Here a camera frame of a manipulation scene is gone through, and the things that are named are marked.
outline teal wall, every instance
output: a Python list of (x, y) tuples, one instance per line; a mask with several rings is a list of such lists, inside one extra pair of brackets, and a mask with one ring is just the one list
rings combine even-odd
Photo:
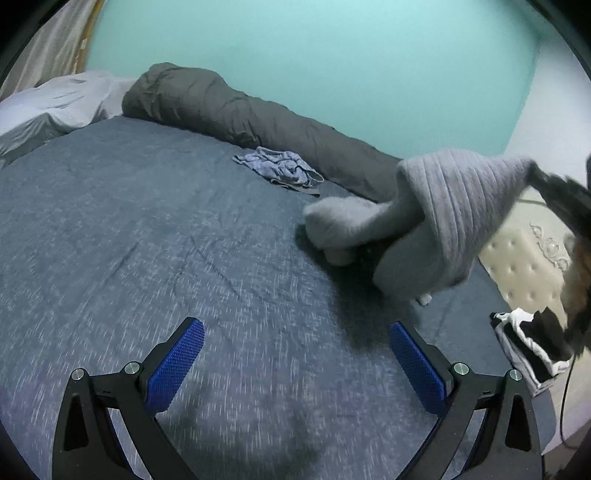
[(87, 68), (203, 67), (386, 153), (491, 155), (537, 51), (511, 0), (108, 0)]

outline white pillow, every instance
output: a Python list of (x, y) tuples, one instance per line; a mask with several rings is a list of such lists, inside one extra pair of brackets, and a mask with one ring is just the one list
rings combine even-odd
[(134, 79), (108, 72), (57, 77), (0, 102), (0, 168), (52, 138), (121, 114)]

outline gray duvet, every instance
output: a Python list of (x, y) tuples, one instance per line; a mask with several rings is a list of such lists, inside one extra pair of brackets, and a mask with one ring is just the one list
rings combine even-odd
[[(330, 268), (308, 244), (311, 198), (235, 164), (240, 154), (115, 118), (0, 172), (0, 420), (41, 479), (69, 373), (142, 359), (187, 315), (205, 345), (159, 419), (201, 480), (395, 478), (435, 422), (389, 351), (396, 318), (451, 361), (509, 368), (488, 322), (507, 306), (480, 265), (428, 307), (385, 304), (363, 264)], [(545, 445), (549, 396), (534, 407)]]

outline metal screw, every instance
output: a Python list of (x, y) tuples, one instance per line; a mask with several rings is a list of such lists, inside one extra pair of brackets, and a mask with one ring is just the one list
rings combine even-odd
[(129, 374), (129, 375), (136, 374), (139, 370), (139, 363), (138, 362), (129, 362), (127, 365), (125, 365), (125, 368), (123, 370), (125, 371), (126, 374)]
[(453, 366), (453, 369), (456, 371), (456, 373), (460, 374), (460, 375), (466, 375), (470, 369), (468, 368), (468, 366), (466, 364), (455, 364)]
[(72, 372), (72, 380), (79, 380), (82, 377), (84, 377), (84, 370), (81, 368), (76, 368), (76, 370)]
[(523, 378), (523, 375), (521, 375), (521, 372), (519, 370), (515, 370), (515, 368), (513, 370), (509, 370), (509, 376), (515, 380), (516, 382), (518, 382), (519, 380), (521, 380)]

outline light blue cloth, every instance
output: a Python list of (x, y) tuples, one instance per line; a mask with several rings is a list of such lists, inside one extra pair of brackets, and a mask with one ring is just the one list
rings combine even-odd
[(254, 152), (244, 156), (234, 155), (232, 160), (240, 165), (246, 165), (271, 183), (299, 192), (318, 194), (313, 187), (324, 181), (322, 175), (302, 160), (297, 153), (289, 151), (279, 152), (258, 147)]

